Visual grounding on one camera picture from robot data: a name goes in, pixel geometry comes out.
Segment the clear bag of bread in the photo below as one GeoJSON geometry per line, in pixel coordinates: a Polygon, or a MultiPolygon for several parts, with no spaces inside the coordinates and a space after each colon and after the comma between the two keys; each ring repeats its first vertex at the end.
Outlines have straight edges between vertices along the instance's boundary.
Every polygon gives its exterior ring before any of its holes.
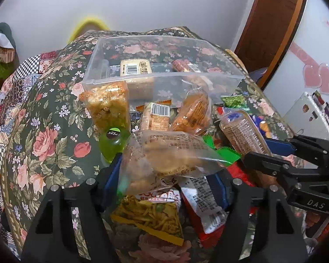
{"type": "Polygon", "coordinates": [[[167,189],[180,178],[202,178],[230,165],[202,137],[182,131],[138,131],[122,153],[118,194],[167,189]]]}

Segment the orange puffed snack bag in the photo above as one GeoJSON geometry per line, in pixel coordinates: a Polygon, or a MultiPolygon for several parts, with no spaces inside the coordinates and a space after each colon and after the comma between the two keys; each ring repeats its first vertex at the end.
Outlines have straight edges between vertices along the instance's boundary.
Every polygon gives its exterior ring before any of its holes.
{"type": "Polygon", "coordinates": [[[112,127],[130,130],[129,90],[125,81],[106,83],[79,95],[100,132],[112,127]]]}

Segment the blue potato chip bag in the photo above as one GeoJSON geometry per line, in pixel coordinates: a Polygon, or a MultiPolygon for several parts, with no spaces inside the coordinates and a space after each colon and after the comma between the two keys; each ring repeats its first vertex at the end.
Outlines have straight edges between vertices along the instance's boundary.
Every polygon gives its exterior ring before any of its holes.
{"type": "Polygon", "coordinates": [[[271,138],[272,133],[263,116],[252,115],[252,120],[264,138],[271,138]]]}

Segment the white box with stickers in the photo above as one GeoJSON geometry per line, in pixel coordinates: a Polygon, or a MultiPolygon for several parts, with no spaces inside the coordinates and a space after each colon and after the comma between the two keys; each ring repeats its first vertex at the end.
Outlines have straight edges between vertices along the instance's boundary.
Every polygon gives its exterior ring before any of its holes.
{"type": "Polygon", "coordinates": [[[283,118],[294,134],[329,141],[329,103],[318,90],[302,93],[283,118]]]}

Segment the clear wrapped wafer pack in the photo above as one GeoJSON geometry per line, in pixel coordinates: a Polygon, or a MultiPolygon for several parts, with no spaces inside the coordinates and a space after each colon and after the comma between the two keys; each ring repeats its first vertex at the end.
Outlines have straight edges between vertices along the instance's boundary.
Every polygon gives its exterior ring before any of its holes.
{"type": "Polygon", "coordinates": [[[265,139],[246,111],[225,113],[221,117],[219,127],[234,150],[243,157],[250,152],[272,155],[265,139]]]}

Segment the green pea snack packet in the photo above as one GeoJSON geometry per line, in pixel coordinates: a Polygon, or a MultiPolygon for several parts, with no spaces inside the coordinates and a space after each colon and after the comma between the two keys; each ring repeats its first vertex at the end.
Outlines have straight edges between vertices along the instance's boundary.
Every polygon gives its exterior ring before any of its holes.
{"type": "Polygon", "coordinates": [[[247,101],[243,95],[221,96],[224,106],[228,108],[244,108],[247,107],[247,101]]]}

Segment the red white snack packet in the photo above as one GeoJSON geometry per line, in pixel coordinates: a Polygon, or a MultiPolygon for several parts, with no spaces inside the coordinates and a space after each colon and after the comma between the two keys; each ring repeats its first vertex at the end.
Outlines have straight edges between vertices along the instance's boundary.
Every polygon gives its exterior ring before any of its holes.
{"type": "Polygon", "coordinates": [[[203,248],[217,245],[228,213],[218,206],[206,178],[182,178],[178,182],[192,226],[203,248]]]}

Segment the floral green bedspread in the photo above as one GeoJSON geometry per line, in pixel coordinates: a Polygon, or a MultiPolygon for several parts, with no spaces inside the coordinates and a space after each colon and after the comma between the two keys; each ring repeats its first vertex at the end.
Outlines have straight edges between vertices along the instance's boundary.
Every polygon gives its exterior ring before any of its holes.
{"type": "MultiPolygon", "coordinates": [[[[100,37],[135,35],[175,36],[201,39],[187,27],[171,27],[148,32],[86,33],[69,43],[62,51],[45,61],[47,53],[28,58],[14,74],[14,78],[32,73],[32,89],[22,95],[18,103],[15,125],[12,127],[6,158],[2,164],[3,202],[8,225],[12,228],[9,246],[15,242],[21,255],[33,216],[52,184],[62,188],[76,187],[87,176],[97,176],[103,164],[97,140],[98,133],[88,111],[78,97],[83,92],[81,81],[93,49],[100,37]]],[[[250,78],[242,80],[234,94],[242,93],[253,115],[266,121],[269,138],[285,140],[292,137],[290,126],[274,110],[266,96],[250,78]]],[[[185,238],[183,248],[177,248],[179,259],[172,262],[208,262],[211,249],[203,248],[184,210],[179,213],[185,238]]],[[[117,252],[122,262],[171,262],[150,259],[138,246],[141,230],[127,225],[115,225],[117,252]]]]}

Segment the orange biscuit bag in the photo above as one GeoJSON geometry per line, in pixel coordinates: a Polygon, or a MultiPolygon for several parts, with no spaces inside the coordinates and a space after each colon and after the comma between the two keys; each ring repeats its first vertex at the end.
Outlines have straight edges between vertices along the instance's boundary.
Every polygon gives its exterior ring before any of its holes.
{"type": "Polygon", "coordinates": [[[210,124],[211,99],[204,91],[196,91],[187,94],[169,130],[201,135],[210,124]]]}

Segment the yellow noodle snack bag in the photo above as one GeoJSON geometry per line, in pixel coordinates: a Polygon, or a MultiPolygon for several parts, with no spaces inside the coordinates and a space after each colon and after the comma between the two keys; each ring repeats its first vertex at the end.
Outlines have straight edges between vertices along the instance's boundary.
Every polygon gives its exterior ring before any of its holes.
{"type": "Polygon", "coordinates": [[[111,213],[111,220],[130,224],[173,245],[184,243],[179,219],[181,198],[179,191],[170,189],[123,197],[111,213]]]}

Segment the brown wooden door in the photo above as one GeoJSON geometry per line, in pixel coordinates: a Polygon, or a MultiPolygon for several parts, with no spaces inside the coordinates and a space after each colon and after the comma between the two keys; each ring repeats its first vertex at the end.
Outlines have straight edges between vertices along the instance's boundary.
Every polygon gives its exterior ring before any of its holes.
{"type": "Polygon", "coordinates": [[[273,77],[300,24],[306,0],[254,0],[235,48],[248,73],[266,72],[256,83],[264,89],[273,77]]]}

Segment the clear plastic storage bin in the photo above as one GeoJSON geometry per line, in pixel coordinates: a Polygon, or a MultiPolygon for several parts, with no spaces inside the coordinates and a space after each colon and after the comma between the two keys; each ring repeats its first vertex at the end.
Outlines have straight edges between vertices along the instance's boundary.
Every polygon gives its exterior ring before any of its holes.
{"type": "Polygon", "coordinates": [[[227,53],[211,43],[193,38],[173,36],[102,37],[85,71],[84,90],[106,83],[125,81],[129,104],[135,110],[148,101],[171,100],[180,107],[188,91],[205,91],[213,103],[221,96],[231,96],[245,78],[243,69],[227,53]],[[148,59],[152,73],[120,76],[120,62],[126,59],[148,59]],[[177,72],[172,61],[186,59],[197,64],[201,72],[177,72]]]}

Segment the patchwork quilt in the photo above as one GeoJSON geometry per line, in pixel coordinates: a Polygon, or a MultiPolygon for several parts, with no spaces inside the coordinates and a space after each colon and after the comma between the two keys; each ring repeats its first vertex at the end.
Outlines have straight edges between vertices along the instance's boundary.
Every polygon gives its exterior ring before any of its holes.
{"type": "MultiPolygon", "coordinates": [[[[0,89],[0,171],[9,137],[17,117],[22,116],[20,112],[21,105],[27,98],[34,83],[38,80],[38,77],[47,71],[58,54],[59,51],[56,50],[26,59],[4,81],[0,89]]],[[[3,210],[4,203],[0,187],[0,239],[3,240],[15,256],[18,256],[12,235],[4,228],[2,220],[3,210]]]]}

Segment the beige barcode packet in bin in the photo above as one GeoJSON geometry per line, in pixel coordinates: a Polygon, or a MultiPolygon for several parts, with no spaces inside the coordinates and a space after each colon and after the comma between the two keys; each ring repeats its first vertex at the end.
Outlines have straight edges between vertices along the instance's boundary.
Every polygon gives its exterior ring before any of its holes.
{"type": "Polygon", "coordinates": [[[148,59],[126,59],[120,62],[120,76],[151,74],[148,59]]]}

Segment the yellow padded headboard hoop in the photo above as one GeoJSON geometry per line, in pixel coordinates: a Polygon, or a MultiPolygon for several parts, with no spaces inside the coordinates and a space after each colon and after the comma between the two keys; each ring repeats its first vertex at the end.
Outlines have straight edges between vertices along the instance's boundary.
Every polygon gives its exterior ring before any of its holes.
{"type": "Polygon", "coordinates": [[[86,17],[73,29],[68,39],[68,43],[73,42],[77,37],[82,36],[89,30],[109,31],[108,25],[101,19],[96,17],[86,17]]]}

